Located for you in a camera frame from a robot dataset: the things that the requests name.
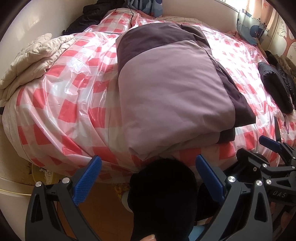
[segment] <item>blue textured pad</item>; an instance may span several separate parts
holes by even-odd
[[[76,206],[85,201],[101,169],[102,160],[96,156],[73,188],[73,201]]]
[[[222,204],[225,199],[224,186],[202,155],[196,157],[195,166],[213,200]]]
[[[259,143],[273,152],[281,152],[281,144],[265,136],[259,137]]]

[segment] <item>wooden floor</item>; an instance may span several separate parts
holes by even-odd
[[[130,240],[133,214],[123,207],[111,184],[95,183],[79,208],[103,241]],[[59,205],[57,211],[66,233],[75,237]]]

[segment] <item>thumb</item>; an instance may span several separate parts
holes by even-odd
[[[154,235],[154,234],[149,235],[149,236],[147,236],[147,237],[141,239],[140,241],[156,241],[156,239],[155,239],[155,235]]]

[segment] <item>cream quilted jacket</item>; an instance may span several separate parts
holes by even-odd
[[[45,34],[23,48],[0,80],[0,106],[4,106],[16,89],[40,78],[74,42],[73,35],[51,39]]]

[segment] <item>checkered plastic cover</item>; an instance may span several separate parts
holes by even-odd
[[[99,25],[75,35],[76,42],[41,78],[18,89],[3,114],[5,132],[23,158],[63,175],[73,175],[93,155],[103,160],[98,181],[128,182],[132,173],[155,160],[140,160],[127,149],[121,122],[115,40],[131,27],[155,22],[199,26],[214,58],[228,71],[256,114],[256,124],[236,128],[233,142],[171,153],[195,171],[195,157],[203,154],[225,169],[236,151],[246,148],[263,154],[272,166],[279,156],[261,146],[258,138],[275,139],[274,116],[282,140],[294,146],[296,114],[283,116],[261,82],[260,51],[233,36],[189,18],[152,18],[142,12],[117,9]]]

